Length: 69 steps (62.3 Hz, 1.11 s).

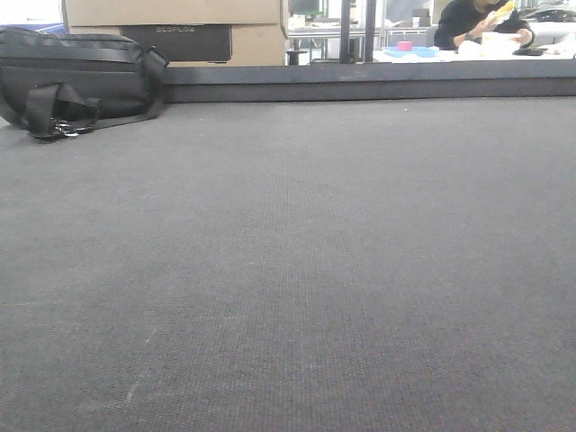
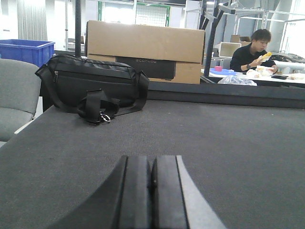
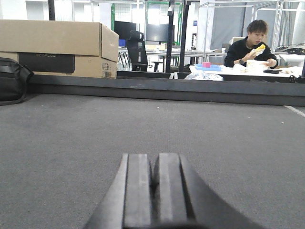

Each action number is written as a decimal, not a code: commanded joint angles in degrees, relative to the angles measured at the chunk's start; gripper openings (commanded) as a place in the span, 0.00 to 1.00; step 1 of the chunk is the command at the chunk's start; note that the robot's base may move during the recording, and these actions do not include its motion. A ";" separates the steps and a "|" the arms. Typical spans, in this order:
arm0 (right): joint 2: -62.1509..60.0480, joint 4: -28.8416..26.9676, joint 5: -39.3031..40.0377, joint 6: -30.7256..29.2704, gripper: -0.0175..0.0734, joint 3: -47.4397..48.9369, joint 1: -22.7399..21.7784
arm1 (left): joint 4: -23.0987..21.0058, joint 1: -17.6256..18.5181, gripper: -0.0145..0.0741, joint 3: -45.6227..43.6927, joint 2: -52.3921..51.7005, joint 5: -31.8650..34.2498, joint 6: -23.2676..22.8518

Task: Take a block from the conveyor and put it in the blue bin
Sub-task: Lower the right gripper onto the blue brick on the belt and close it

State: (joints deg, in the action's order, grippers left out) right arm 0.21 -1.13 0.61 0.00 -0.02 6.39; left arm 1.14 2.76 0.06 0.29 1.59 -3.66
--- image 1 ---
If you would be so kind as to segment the black shoulder bag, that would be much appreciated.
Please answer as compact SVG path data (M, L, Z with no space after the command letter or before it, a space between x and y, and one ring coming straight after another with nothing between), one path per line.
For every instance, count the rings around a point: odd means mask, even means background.
M156 118L168 60L114 34L1 29L1 116L40 140Z

